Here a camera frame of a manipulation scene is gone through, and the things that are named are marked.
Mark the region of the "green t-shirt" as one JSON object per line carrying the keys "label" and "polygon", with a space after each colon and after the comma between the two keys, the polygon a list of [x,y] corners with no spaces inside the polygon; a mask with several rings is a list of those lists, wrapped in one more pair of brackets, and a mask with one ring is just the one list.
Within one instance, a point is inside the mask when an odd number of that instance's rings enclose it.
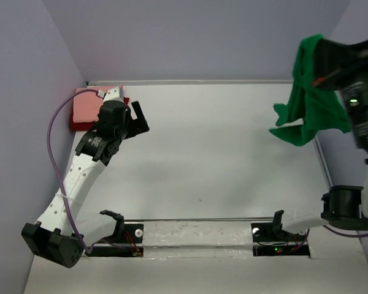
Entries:
{"label": "green t-shirt", "polygon": [[324,40],[315,34],[301,40],[293,66],[293,85],[286,104],[274,104],[278,115],[269,132],[294,146],[304,146],[321,130],[351,131],[347,113],[334,91],[322,91],[312,86],[315,79],[315,48]]}

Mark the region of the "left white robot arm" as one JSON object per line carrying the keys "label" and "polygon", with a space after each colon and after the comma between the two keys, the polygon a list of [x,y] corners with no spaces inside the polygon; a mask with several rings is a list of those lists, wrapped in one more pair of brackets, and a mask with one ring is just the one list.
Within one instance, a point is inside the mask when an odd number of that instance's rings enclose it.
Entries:
{"label": "left white robot arm", "polygon": [[21,231],[34,255],[65,268],[72,268],[82,254],[89,254],[94,244],[122,238],[124,217],[106,209],[76,229],[72,226],[94,182],[122,141],[150,130],[138,101],[130,105],[122,100],[105,101],[98,116],[98,122],[79,141],[65,179],[48,208]]}

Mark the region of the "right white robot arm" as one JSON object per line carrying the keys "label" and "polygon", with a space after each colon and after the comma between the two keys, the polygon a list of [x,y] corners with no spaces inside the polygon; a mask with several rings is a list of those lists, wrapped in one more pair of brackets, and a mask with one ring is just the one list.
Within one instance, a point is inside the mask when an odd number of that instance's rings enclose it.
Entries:
{"label": "right white robot arm", "polygon": [[322,35],[303,39],[293,67],[293,86],[270,130],[294,146],[320,138],[333,186],[321,200],[274,214],[277,240],[324,227],[347,238],[368,237],[368,40],[351,45]]}

